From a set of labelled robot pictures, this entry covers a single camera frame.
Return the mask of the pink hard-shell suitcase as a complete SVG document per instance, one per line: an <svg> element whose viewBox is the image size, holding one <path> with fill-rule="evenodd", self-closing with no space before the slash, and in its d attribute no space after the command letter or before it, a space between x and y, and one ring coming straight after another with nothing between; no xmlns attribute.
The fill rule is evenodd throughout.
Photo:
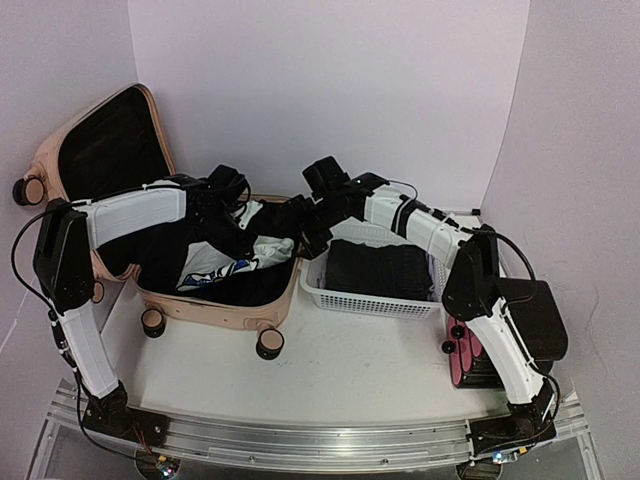
<svg viewBox="0 0 640 480"><path fill-rule="evenodd" d="M33 266L65 351L82 346L76 315L100 301L102 280L130 279L144 299L141 324L151 338L173 317L255 331L259 357L281 353L298 247L287 201L253 195L246 177L225 165L204 178L178 173L147 87L126 87L52 134L13 196L20 205L46 206ZM228 212L255 242L291 238L293 256L178 292L189 245L205 241L198 209Z"/></svg>

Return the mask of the white printed t-shirt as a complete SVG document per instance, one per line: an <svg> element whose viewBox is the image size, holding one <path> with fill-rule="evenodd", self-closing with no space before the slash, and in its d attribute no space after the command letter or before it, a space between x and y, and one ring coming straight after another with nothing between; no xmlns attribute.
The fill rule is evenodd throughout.
<svg viewBox="0 0 640 480"><path fill-rule="evenodd" d="M218 283L233 275L266 269L288 261L294 253L294 240L258 236L253 252L238 260L216 250L208 242L192 243L176 284L178 292L187 292Z"/></svg>

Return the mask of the white plastic mesh basket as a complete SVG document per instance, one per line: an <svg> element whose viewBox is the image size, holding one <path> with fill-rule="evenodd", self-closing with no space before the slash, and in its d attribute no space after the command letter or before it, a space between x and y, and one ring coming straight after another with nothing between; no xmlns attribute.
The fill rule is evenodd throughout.
<svg viewBox="0 0 640 480"><path fill-rule="evenodd" d="M331 229L331 233L332 241L345 240L373 248L409 245L407 240L391 231L355 219L339 223ZM403 319L422 319L433 313L443 314L444 309L440 299L448 271L438 260L427 257L429 275L433 282L430 301L418 301L328 289L326 287L328 255L329 251L326 251L314 260L303 260L301 264L300 288L311 296L318 308Z"/></svg>

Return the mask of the black clothing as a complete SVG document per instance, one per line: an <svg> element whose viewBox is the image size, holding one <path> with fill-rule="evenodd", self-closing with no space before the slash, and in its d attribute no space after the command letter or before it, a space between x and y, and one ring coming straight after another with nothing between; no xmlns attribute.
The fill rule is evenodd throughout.
<svg viewBox="0 0 640 480"><path fill-rule="evenodd" d="M325 270L328 290L430 301L433 287L428 256L419 247L370 247L342 239L331 243Z"/></svg>

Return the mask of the purple shirt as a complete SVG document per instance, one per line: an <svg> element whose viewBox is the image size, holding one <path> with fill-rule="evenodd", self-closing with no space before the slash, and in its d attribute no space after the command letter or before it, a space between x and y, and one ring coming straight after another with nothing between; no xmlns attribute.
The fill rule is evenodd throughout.
<svg viewBox="0 0 640 480"><path fill-rule="evenodd" d="M438 300L435 261L427 254L395 260L328 260L318 275L319 288L380 298Z"/></svg>

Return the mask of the black pink tiered rack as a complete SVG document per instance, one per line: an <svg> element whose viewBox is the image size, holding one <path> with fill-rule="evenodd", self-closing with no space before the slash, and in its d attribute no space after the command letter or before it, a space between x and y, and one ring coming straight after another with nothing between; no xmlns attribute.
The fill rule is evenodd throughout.
<svg viewBox="0 0 640 480"><path fill-rule="evenodd" d="M568 334L549 284L537 282L534 298L513 304L510 312L529 354L543 372L562 360L569 346ZM502 381L486 350L465 323L448 317L447 340L442 349L449 356L456 388L500 389Z"/></svg>

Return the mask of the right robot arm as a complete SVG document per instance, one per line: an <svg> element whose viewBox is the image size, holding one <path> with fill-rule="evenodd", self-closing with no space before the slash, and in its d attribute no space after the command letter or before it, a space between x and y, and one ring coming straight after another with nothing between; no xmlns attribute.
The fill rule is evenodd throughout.
<svg viewBox="0 0 640 480"><path fill-rule="evenodd" d="M504 435L524 443L546 433L559 408L560 388L537 366L512 311L536 294L510 299L503 291L509 281L499 273L498 245L513 247L514 242L487 225L463 227L377 174L350 177L332 156L307 167L303 177L310 196L298 195L289 202L303 257L324 253L332 227L349 218L384 228L423 249L449 271L444 309L479 339L502 381L509 409Z"/></svg>

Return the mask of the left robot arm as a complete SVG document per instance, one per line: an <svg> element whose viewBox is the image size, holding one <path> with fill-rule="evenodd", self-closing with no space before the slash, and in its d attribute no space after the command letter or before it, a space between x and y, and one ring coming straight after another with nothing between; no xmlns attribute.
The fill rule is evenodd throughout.
<svg viewBox="0 0 640 480"><path fill-rule="evenodd" d="M134 428L127 394L106 355L93 318L100 280L93 252L138 231L183 222L195 236L230 260L220 273L191 275L176 291L214 298L214 287L240 274L237 264L253 254L253 237L241 232L232 211L250 189L244 175L221 165L207 178L174 175L93 199L56 199L37 215L41 227L33 269L34 294L49 310L59 352L95 405L94 417L114 437Z"/></svg>

